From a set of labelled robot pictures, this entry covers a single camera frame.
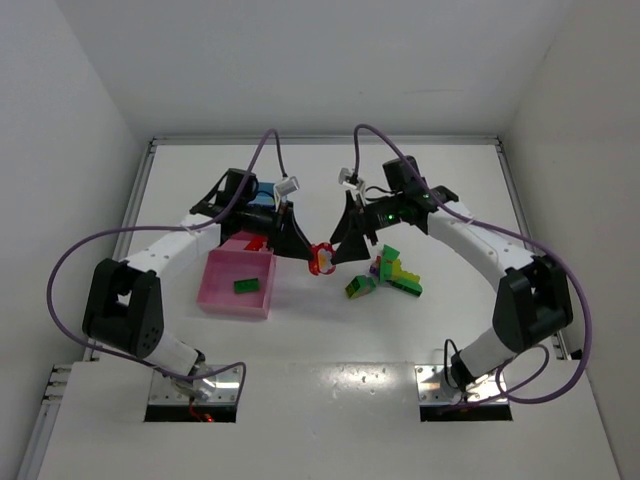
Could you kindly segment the red lego brick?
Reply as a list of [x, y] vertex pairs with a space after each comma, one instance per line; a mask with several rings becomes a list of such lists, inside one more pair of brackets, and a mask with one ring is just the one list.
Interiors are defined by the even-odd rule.
[[267, 243], [268, 243], [268, 240], [266, 237], [255, 236], [251, 241], [247, 243], [244, 249], [246, 251], [254, 251], [254, 252], [266, 251]]

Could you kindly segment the red flower lego piece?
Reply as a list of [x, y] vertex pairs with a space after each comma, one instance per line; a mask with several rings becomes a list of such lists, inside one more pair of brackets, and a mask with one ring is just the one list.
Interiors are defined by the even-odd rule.
[[311, 246], [312, 260], [309, 262], [309, 272], [314, 276], [330, 275], [336, 266], [332, 263], [335, 254], [333, 246], [328, 242]]

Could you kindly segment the yellow-green small lego brick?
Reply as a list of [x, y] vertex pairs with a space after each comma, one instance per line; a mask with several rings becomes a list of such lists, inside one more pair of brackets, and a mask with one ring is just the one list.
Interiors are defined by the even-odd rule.
[[367, 294], [370, 291], [369, 278], [366, 275], [355, 276], [345, 287], [348, 299], [355, 299]]

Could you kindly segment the green lego plate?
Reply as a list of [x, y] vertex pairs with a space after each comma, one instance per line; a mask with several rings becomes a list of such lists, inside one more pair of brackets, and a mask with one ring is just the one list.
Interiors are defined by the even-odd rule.
[[260, 289], [261, 282], [257, 277], [240, 279], [233, 282], [234, 293], [238, 295], [259, 292]]

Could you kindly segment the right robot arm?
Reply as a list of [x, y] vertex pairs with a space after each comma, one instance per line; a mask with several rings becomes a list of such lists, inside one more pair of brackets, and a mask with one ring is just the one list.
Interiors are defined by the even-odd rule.
[[446, 375], [463, 391], [472, 382], [563, 329], [573, 320], [566, 273], [549, 256], [538, 256], [471, 222], [459, 197], [445, 186], [425, 191], [413, 157], [384, 163], [390, 192], [368, 201], [364, 183], [344, 168], [345, 209], [330, 238], [338, 265], [367, 260], [378, 231], [400, 223], [451, 248], [474, 267], [496, 293], [491, 326], [455, 353]]

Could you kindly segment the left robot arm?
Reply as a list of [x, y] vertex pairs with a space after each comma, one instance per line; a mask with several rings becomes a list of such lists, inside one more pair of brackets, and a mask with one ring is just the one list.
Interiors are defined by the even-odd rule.
[[311, 244], [287, 198], [298, 188], [295, 177], [285, 177], [273, 186], [273, 204], [259, 204], [256, 175], [228, 169], [169, 233], [121, 261], [106, 259], [96, 266], [85, 335], [178, 376], [194, 374], [203, 357], [166, 327], [163, 283], [241, 231], [265, 237], [277, 256], [311, 260]]

